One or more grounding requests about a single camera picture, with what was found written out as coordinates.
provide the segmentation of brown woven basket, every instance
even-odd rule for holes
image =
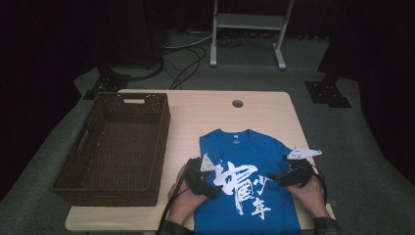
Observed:
[[[72,206],[154,206],[169,123],[166,94],[98,94],[52,191]]]

